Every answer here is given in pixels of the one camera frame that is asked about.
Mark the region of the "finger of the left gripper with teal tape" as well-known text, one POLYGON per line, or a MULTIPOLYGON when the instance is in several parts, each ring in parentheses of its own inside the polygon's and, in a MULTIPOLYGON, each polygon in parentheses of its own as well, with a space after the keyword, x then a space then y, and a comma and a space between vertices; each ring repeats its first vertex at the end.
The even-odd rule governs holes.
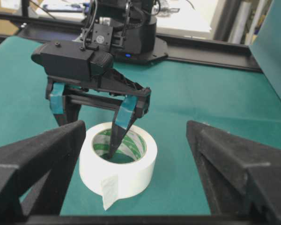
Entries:
POLYGON ((111 159, 116 150, 122 143, 132 124, 136 121, 134 111, 138 98, 133 95, 127 95, 122 101, 119 109, 115 112, 111 127, 110 149, 107 155, 111 159))

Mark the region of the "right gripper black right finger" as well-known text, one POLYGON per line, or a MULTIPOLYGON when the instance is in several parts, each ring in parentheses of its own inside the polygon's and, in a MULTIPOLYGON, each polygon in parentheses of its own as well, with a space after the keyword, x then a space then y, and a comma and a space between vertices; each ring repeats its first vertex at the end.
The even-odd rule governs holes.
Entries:
POLYGON ((281 150, 190 120, 186 138, 212 214, 281 225, 281 150))

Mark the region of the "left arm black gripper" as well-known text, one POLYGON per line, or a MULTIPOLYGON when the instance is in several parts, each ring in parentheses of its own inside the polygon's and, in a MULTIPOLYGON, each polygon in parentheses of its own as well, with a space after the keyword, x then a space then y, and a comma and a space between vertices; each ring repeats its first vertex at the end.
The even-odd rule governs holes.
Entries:
POLYGON ((73 41, 48 42, 39 46, 31 59, 47 74, 46 99, 59 126, 78 120, 81 106, 69 95, 88 98, 89 90, 115 96, 135 96, 135 117, 143 117, 150 104, 150 88, 143 88, 113 68, 113 56, 104 51, 83 49, 73 41))

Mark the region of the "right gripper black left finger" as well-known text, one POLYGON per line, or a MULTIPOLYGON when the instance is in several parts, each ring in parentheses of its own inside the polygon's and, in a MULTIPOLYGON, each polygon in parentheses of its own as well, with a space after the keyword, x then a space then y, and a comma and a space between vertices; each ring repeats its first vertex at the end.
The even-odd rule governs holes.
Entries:
POLYGON ((0 223, 60 214, 85 137, 79 120, 0 147, 0 223))

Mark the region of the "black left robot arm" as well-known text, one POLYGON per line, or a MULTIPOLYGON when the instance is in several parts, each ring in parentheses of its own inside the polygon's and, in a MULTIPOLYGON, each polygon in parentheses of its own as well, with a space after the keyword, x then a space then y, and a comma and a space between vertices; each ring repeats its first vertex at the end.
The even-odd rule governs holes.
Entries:
POLYGON ((47 74, 46 99, 58 125, 77 121, 82 105, 115 112, 107 158, 150 104, 151 89, 126 78, 114 60, 144 64, 167 57, 156 37, 154 0, 93 0, 81 35, 38 47, 32 60, 47 74))

